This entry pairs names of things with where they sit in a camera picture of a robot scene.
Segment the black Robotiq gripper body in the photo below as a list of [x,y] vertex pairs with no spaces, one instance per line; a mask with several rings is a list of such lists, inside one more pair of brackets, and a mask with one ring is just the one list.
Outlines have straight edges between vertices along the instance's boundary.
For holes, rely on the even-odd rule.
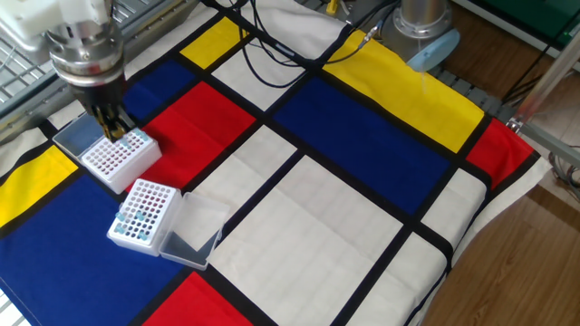
[[123,96],[126,90],[127,82],[123,75],[99,86],[71,86],[72,94],[91,116],[96,115],[97,108],[104,110],[105,114],[117,114],[119,109],[124,110]]

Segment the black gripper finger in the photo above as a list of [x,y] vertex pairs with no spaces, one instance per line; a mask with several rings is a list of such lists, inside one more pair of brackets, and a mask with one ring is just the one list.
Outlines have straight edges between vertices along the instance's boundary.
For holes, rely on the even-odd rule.
[[125,106],[123,104],[111,106],[109,121],[109,132],[112,139],[121,139],[125,134],[129,133],[136,127],[135,122],[125,111]]
[[93,106],[92,112],[94,114],[94,118],[101,125],[104,136],[111,143],[116,142],[120,138],[118,136],[118,126],[116,125],[114,118],[110,116],[109,111],[100,106]]

